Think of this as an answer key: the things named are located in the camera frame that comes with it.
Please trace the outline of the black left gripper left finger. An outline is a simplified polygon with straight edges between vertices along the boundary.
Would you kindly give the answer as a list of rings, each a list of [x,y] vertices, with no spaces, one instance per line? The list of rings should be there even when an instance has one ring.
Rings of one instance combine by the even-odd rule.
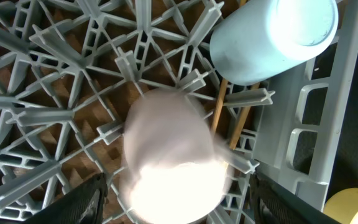
[[[107,194],[106,175],[95,174],[25,224],[101,224]]]

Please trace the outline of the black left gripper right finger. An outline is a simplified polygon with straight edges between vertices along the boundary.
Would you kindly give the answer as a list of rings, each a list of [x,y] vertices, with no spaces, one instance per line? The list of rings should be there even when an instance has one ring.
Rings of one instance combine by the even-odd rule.
[[[256,223],[339,224],[264,174],[250,177],[250,204]]]

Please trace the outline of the yellow plastic bowl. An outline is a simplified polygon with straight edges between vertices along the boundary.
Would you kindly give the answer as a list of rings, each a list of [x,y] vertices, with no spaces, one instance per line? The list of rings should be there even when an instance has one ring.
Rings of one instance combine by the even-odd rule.
[[[323,213],[339,223],[358,224],[358,188],[334,194],[325,203]]]

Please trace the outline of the pink plastic cup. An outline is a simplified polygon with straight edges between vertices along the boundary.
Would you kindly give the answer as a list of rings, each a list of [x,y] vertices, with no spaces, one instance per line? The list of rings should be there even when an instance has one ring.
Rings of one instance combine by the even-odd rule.
[[[233,158],[184,92],[152,90],[124,126],[123,201],[144,223],[195,223],[227,194]]]

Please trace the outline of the light blue plastic cup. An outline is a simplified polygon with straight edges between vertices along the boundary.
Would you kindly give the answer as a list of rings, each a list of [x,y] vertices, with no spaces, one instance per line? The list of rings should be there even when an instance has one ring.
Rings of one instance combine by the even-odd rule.
[[[333,41],[335,0],[250,0],[213,31],[210,57],[236,85],[253,85],[321,54]]]

